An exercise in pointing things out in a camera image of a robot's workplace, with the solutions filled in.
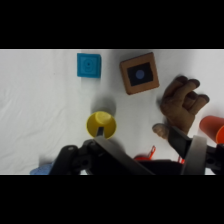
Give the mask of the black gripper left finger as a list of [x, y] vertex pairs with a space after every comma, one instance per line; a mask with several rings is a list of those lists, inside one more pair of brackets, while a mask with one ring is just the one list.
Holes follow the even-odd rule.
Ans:
[[75, 145], [63, 147], [49, 174], [79, 175], [86, 171], [90, 175], [153, 175], [102, 133], [100, 130], [95, 138], [86, 140], [80, 148]]

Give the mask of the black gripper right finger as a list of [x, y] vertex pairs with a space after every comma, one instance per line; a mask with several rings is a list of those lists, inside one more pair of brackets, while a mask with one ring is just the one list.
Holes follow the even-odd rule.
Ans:
[[168, 142], [184, 160], [182, 175], [204, 175], [206, 168], [224, 175], [224, 144], [208, 146], [206, 138], [189, 138], [177, 127], [170, 128]]

